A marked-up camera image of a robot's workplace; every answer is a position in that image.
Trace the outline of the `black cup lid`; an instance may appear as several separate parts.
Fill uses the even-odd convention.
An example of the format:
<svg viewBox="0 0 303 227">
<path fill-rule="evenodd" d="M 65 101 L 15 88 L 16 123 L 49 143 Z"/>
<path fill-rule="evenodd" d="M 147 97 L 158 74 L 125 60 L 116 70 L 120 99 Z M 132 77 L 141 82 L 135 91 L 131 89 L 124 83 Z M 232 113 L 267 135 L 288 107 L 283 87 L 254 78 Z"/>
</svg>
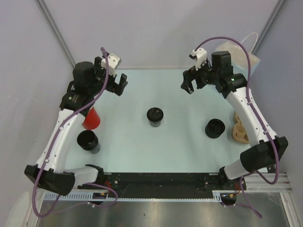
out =
<svg viewBox="0 0 303 227">
<path fill-rule="evenodd" d="M 147 111 L 147 119 L 151 122 L 159 122 L 163 117 L 164 112 L 158 107 L 152 107 Z"/>
</svg>

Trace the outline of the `single black coffee cup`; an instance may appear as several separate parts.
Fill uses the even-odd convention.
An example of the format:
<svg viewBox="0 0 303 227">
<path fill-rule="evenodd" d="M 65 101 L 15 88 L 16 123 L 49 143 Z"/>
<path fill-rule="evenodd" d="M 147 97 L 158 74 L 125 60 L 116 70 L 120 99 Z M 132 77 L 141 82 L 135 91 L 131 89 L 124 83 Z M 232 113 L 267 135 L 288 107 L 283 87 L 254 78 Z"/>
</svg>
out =
<svg viewBox="0 0 303 227">
<path fill-rule="evenodd" d="M 158 127 L 164 117 L 164 112 L 158 107 L 152 107 L 147 111 L 147 119 L 152 127 Z"/>
</svg>

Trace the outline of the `light blue paper bag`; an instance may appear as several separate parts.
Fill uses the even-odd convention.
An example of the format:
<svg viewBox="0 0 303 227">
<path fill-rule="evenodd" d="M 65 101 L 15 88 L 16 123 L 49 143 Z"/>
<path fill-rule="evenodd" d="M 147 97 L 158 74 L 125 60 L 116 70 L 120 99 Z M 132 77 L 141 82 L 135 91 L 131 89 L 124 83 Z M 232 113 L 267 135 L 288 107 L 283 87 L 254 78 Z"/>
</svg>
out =
<svg viewBox="0 0 303 227">
<path fill-rule="evenodd" d="M 255 42 L 247 49 L 250 58 L 250 64 L 251 64 L 251 71 L 250 71 L 251 76 L 253 75 L 255 69 L 260 63 L 260 59 L 254 54 L 252 54 L 252 50 L 254 49 L 258 40 L 258 33 L 252 32 L 241 41 L 241 44 L 245 47 L 245 44 L 247 43 L 246 39 L 252 40 L 253 35 L 255 36 Z M 233 72 L 235 74 L 241 73 L 245 76 L 246 79 L 248 78 L 247 57 L 243 49 L 238 44 L 233 43 L 232 41 L 226 41 L 220 44 L 219 46 L 217 46 L 216 51 L 228 51 L 231 54 L 231 58 L 232 58 Z"/>
</svg>

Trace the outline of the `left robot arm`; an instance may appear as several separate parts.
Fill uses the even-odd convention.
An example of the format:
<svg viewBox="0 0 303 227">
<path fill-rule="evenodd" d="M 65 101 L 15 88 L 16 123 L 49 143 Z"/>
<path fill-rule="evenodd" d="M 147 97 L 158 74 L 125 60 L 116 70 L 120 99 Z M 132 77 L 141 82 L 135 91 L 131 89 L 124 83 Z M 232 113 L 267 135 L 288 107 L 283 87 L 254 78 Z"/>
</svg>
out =
<svg viewBox="0 0 303 227">
<path fill-rule="evenodd" d="M 83 61 L 75 65 L 73 80 L 62 97 L 59 115 L 51 138 L 35 165 L 27 165 L 25 175 L 35 186 L 61 196 L 72 189 L 89 183 L 94 189 L 105 183 L 103 169 L 95 165 L 82 168 L 65 168 L 71 141 L 76 137 L 76 129 L 87 118 L 93 108 L 94 98 L 105 87 L 108 92 L 122 95 L 127 85 L 127 76 L 121 75 L 115 82 L 116 69 L 120 57 L 110 53 L 108 57 L 96 57 L 94 62 Z"/>
</svg>

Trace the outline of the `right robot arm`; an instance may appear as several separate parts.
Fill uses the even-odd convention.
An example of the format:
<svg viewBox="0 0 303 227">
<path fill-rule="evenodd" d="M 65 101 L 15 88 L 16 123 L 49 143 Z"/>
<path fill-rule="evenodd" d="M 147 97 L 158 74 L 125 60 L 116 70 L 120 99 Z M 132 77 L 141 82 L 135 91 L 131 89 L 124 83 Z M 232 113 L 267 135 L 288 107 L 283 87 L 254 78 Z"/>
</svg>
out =
<svg viewBox="0 0 303 227">
<path fill-rule="evenodd" d="M 183 72 L 181 88 L 192 94 L 193 81 L 196 82 L 198 89 L 206 85 L 215 86 L 234 108 L 249 139 L 250 148 L 243 151 L 237 161 L 220 169 L 219 186 L 229 190 L 235 185 L 235 179 L 264 167 L 277 165 L 288 146 L 288 141 L 286 137 L 279 137 L 268 125 L 252 99 L 246 78 L 241 73 L 233 72 L 230 53 L 214 52 L 212 60 L 209 61 L 206 50 L 199 48 L 193 50 L 189 57 L 196 63 Z"/>
</svg>

